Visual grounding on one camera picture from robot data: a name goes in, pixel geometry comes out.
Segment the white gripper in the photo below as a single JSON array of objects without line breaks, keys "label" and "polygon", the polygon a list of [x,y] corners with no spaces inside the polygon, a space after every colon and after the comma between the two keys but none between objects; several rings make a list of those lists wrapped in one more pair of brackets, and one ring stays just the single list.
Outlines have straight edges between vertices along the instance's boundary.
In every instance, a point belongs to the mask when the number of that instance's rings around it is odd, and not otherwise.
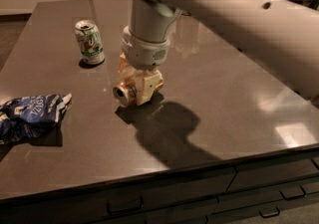
[{"label": "white gripper", "polygon": [[134,36],[129,27],[123,31],[122,50],[119,63],[119,81],[124,85],[135,83],[137,105],[147,103],[163,85],[160,66],[168,53],[170,41],[152,43]]}]

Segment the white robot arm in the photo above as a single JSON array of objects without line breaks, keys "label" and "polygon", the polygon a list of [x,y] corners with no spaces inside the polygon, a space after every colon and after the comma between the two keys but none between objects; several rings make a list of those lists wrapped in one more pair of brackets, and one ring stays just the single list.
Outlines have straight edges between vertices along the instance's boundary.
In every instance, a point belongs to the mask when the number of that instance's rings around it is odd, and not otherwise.
[{"label": "white robot arm", "polygon": [[319,99],[319,15],[286,0],[134,0],[123,49],[138,70],[165,61],[169,27],[188,12],[303,99]]}]

